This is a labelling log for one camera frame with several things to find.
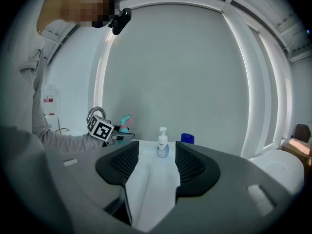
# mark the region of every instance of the red label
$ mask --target red label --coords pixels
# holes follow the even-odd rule
[[[50,98],[50,99],[45,98],[43,99],[43,102],[53,102],[53,98]]]

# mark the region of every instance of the wire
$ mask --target wire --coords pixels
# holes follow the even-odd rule
[[[64,43],[63,43],[62,41],[59,41],[59,44],[61,44],[62,47],[64,46]]]
[[[69,132],[69,131],[70,130],[68,128],[60,128],[60,129],[57,129],[55,132],[63,134],[63,133]]]
[[[283,48],[283,50],[287,49],[287,48],[293,43],[293,38],[294,38],[294,36],[298,35],[298,34],[301,33],[302,31],[306,31],[306,30],[303,29],[303,30],[300,30],[299,32],[297,32],[296,34],[294,34],[294,35],[292,36],[291,43],[290,43],[289,45],[287,45],[285,48]]]

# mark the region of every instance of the teal object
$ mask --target teal object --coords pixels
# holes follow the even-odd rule
[[[132,125],[134,125],[131,120],[132,115],[133,114],[127,114],[120,118],[120,128],[119,128],[120,133],[129,133],[129,130],[126,127],[126,122],[129,121]]]

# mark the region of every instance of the white countertop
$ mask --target white countertop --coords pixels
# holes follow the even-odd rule
[[[176,143],[169,155],[159,158],[156,141],[139,140],[139,161],[126,184],[133,227],[150,231],[175,206],[180,176],[176,167]]]

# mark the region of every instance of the white cloth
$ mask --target white cloth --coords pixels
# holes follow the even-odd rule
[[[28,0],[11,24],[0,52],[0,125],[32,132],[61,152],[91,150],[103,141],[90,135],[64,136],[49,129],[41,108],[44,39],[37,21],[44,0]]]

